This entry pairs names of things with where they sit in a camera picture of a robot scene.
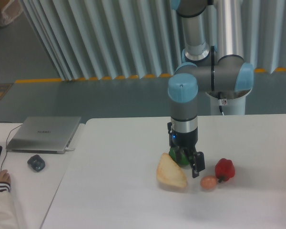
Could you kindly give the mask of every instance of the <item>floor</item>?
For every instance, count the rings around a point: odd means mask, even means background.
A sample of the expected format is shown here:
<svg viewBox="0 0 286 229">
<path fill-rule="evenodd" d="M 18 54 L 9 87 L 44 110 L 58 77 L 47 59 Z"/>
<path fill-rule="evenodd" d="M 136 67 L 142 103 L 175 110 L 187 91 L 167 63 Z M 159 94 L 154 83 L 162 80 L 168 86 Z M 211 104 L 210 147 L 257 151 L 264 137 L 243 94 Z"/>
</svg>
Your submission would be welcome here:
<svg viewBox="0 0 286 229">
<path fill-rule="evenodd" d="M 0 29 L 0 83 L 58 78 L 24 14 Z M 0 121 L 27 116 L 79 115 L 90 118 L 169 116 L 168 78 L 53 83 L 15 83 L 0 100 Z M 199 115 L 210 114 L 199 93 Z M 286 72 L 256 73 L 246 114 L 286 114 Z"/>
</svg>

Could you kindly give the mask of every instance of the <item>egg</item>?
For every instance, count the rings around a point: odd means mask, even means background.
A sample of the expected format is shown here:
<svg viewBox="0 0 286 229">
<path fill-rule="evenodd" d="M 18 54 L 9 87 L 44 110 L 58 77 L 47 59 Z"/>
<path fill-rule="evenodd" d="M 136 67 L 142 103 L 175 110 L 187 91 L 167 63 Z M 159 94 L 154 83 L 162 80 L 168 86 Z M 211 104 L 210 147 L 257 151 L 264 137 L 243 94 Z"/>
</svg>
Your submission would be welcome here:
<svg viewBox="0 0 286 229">
<path fill-rule="evenodd" d="M 201 179 L 200 185 L 203 189 L 211 190 L 217 185 L 217 178 L 215 176 L 206 176 Z"/>
</svg>

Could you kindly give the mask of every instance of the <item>computer mouse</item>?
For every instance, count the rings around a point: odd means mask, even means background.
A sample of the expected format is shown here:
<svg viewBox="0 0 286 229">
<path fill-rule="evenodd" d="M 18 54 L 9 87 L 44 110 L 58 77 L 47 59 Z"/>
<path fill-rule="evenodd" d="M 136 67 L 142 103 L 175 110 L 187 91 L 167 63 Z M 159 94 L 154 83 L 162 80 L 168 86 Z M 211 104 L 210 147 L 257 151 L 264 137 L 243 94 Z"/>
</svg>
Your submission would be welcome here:
<svg viewBox="0 0 286 229">
<path fill-rule="evenodd" d="M 32 156 L 29 160 L 28 160 L 28 164 L 32 167 L 32 169 L 34 169 L 36 172 L 39 172 L 41 170 L 43 170 L 43 168 L 46 166 L 46 163 L 44 162 L 44 160 L 38 155 L 34 155 Z"/>
</svg>

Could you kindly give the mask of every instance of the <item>metal pole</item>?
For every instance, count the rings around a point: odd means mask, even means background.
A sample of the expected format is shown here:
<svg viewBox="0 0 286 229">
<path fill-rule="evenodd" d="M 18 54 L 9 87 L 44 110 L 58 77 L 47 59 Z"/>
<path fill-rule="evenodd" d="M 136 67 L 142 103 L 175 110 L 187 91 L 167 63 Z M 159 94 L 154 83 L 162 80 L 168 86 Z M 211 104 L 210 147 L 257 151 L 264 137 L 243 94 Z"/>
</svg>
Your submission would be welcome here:
<svg viewBox="0 0 286 229">
<path fill-rule="evenodd" d="M 208 56 L 209 45 L 205 42 L 203 13 L 192 18 L 182 18 L 185 41 L 185 56 L 192 61 L 200 61 Z"/>
<path fill-rule="evenodd" d="M 217 8 L 218 61 L 228 55 L 244 58 L 241 2 L 217 0 L 214 5 Z"/>
</svg>

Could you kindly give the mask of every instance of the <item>sleeve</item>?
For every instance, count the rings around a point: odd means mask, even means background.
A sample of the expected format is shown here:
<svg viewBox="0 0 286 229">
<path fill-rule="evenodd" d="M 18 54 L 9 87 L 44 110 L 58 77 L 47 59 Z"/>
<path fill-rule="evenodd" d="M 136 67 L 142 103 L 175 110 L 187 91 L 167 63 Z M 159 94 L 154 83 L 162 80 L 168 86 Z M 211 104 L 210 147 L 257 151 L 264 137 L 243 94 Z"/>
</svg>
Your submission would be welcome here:
<svg viewBox="0 0 286 229">
<path fill-rule="evenodd" d="M 19 229 L 10 185 L 0 183 L 0 229 Z"/>
</svg>

